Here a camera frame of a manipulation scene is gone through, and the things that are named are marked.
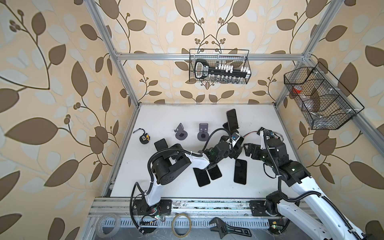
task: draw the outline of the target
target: clear tape roll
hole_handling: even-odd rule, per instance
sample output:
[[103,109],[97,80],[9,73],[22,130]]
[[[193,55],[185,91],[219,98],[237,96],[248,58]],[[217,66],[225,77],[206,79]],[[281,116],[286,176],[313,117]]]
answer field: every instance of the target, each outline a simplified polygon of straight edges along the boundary
[[[105,234],[104,231],[103,231],[103,225],[104,225],[105,221],[108,218],[111,218],[111,217],[113,219],[115,219],[115,226],[113,227],[113,229],[112,229],[112,231],[110,233]],[[96,232],[97,236],[99,236],[100,238],[112,237],[116,233],[118,233],[118,231],[120,229],[120,226],[121,226],[121,221],[120,221],[120,217],[119,216],[117,216],[116,214],[105,214],[96,223],[95,232]]]

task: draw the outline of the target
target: screen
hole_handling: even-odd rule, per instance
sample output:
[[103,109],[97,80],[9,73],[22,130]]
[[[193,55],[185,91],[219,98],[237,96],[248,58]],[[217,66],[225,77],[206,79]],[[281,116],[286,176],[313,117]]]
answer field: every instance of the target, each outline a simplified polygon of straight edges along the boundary
[[231,109],[227,111],[227,120],[228,120],[228,128],[229,131],[233,131],[239,128],[237,124],[237,116],[236,116],[236,110]]

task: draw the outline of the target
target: cable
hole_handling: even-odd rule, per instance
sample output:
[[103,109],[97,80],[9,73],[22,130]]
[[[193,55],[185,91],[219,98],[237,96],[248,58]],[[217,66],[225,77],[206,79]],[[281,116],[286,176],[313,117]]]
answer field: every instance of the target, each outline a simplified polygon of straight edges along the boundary
[[[277,163],[276,163],[275,159],[272,157],[271,151],[269,150],[269,146],[268,146],[268,144],[267,144],[267,142],[266,142],[266,135],[263,134],[263,136],[264,136],[264,144],[265,144],[265,148],[266,148],[266,150],[267,150],[267,152],[268,152],[268,156],[271,158],[272,163],[273,163],[273,166],[274,166],[274,168],[276,169],[276,173],[277,173],[277,175],[279,176],[279,178],[278,178],[277,189],[278,189],[278,192],[279,192],[280,197],[281,197],[283,200],[287,201],[287,202],[297,202],[297,201],[300,201],[300,200],[302,200],[302,199],[308,197],[309,195],[313,195],[313,194],[315,194],[315,195],[317,195],[318,197],[320,197],[322,194],[319,193],[319,192],[316,192],[316,191],[308,191],[308,192],[305,192],[305,193],[301,194],[300,196],[295,197],[295,198],[293,198],[293,199],[292,199],[292,198],[287,198],[287,197],[284,196],[284,194],[283,194],[283,192],[282,192],[282,190],[281,190],[281,175],[280,175],[279,168],[277,167]],[[331,205],[331,207],[333,207],[333,209],[334,209],[334,210],[337,212],[337,214],[341,217],[341,219],[343,220],[343,222],[345,223],[345,225],[347,226],[347,228],[348,228],[349,230],[353,230],[353,227],[352,227],[351,224],[349,223],[348,219],[347,219],[347,218],[344,216],[344,214],[343,214],[343,213],[336,207],[336,205],[334,205],[334,203],[333,203],[331,200],[329,200],[329,198],[327,198],[326,196],[322,196],[321,198],[324,199],[329,205]],[[361,240],[361,237],[358,235],[357,232],[355,232],[355,231],[351,231],[351,232],[353,233],[353,235],[354,235],[358,240]]]
[[216,129],[215,131],[213,131],[213,132],[211,133],[211,135],[209,135],[208,140],[205,142],[205,145],[204,145],[202,151],[204,151],[205,148],[207,147],[208,142],[209,142],[209,140],[211,139],[212,135],[213,135],[215,132],[219,131],[219,130],[223,130],[223,131],[226,131],[226,132],[228,133],[229,142],[230,142],[230,145],[231,145],[231,151],[233,150],[233,146],[232,146],[232,138],[231,138],[231,132],[230,132],[228,129],[225,129],[225,128],[218,128],[218,129]]
[[268,177],[270,177],[270,178],[272,178],[272,179],[274,179],[274,178],[276,178],[276,176],[275,177],[271,177],[271,176],[269,176],[268,174],[267,174],[267,172],[265,171],[265,163],[263,163],[263,168],[264,168],[264,173],[265,173],[265,175],[267,175]]
[[137,131],[139,131],[139,130],[143,130],[143,131],[144,131],[144,133],[145,133],[145,130],[144,130],[144,129],[142,129],[142,128],[139,128],[139,129],[137,129],[137,130],[133,131],[133,133],[135,133],[135,132],[137,132]]

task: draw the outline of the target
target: mounting plate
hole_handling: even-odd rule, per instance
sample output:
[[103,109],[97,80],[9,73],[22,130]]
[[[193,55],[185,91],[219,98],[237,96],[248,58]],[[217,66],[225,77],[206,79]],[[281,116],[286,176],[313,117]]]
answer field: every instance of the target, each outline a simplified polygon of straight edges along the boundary
[[254,217],[270,217],[265,210],[265,200],[251,200],[249,201],[249,207],[252,211],[252,216]]

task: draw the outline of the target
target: phone stand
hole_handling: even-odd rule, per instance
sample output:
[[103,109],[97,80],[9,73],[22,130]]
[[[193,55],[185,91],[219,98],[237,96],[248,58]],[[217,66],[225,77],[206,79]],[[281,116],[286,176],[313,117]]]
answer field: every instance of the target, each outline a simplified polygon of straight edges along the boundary
[[208,123],[200,123],[199,124],[199,133],[197,134],[197,139],[205,142],[208,140]]
[[188,133],[184,131],[184,127],[181,123],[178,125],[178,127],[174,131],[176,133],[175,137],[178,140],[184,140],[188,136]]

